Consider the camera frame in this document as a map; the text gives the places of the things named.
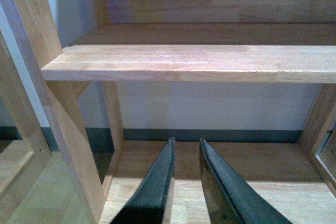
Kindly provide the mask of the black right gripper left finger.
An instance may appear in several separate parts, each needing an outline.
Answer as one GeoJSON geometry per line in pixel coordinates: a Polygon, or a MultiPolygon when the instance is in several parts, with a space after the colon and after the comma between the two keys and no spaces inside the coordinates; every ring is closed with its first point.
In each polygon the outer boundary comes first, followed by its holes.
{"type": "Polygon", "coordinates": [[[145,178],[112,223],[162,223],[175,166],[175,138],[168,139],[145,178]]]}

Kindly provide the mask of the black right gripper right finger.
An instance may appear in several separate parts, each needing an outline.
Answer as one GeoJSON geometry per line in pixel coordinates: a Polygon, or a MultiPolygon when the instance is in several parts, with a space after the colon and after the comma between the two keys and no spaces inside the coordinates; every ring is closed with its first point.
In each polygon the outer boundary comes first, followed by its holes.
{"type": "Polygon", "coordinates": [[[201,182],[211,223],[291,223],[200,139],[201,182]]]}

